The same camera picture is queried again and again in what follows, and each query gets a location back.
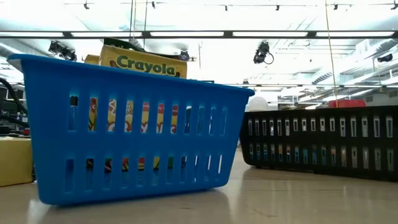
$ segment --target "ceiling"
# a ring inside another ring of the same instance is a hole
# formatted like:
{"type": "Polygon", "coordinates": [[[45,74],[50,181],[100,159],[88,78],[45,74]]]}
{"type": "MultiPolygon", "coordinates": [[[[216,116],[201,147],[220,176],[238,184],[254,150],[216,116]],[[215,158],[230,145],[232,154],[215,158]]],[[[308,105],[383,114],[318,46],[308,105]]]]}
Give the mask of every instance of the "ceiling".
{"type": "MultiPolygon", "coordinates": [[[[330,30],[398,30],[398,9],[393,0],[328,1],[330,30]]],[[[0,0],[0,30],[121,31],[144,30],[327,30],[324,0],[0,0]]],[[[28,54],[48,55],[50,39],[0,39],[7,46],[28,54]]],[[[255,65],[254,53],[262,39],[146,39],[138,40],[146,50],[179,54],[188,50],[188,78],[218,83],[308,84],[331,66],[328,40],[268,40],[275,60],[255,65]]],[[[339,66],[355,54],[362,39],[331,40],[333,62],[339,66]]],[[[99,55],[101,40],[60,40],[75,49],[79,61],[87,54],[99,55]]],[[[15,82],[22,75],[10,71],[0,57],[0,74],[15,82]]],[[[338,74],[338,84],[373,71],[372,60],[338,74]]],[[[283,88],[265,90],[286,91],[283,88]]]]}

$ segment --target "yellow box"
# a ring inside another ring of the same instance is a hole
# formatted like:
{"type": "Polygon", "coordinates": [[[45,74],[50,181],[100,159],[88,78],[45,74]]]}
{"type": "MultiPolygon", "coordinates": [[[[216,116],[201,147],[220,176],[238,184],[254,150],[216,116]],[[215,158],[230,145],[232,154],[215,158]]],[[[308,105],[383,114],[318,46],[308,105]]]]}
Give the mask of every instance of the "yellow box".
{"type": "Polygon", "coordinates": [[[100,64],[100,56],[87,55],[87,57],[85,58],[85,63],[89,63],[92,65],[99,65],[100,64]]]}
{"type": "Polygon", "coordinates": [[[0,187],[32,181],[30,139],[0,138],[0,187]]]}
{"type": "Polygon", "coordinates": [[[187,63],[144,52],[103,45],[99,64],[156,75],[187,78],[187,63]]]}

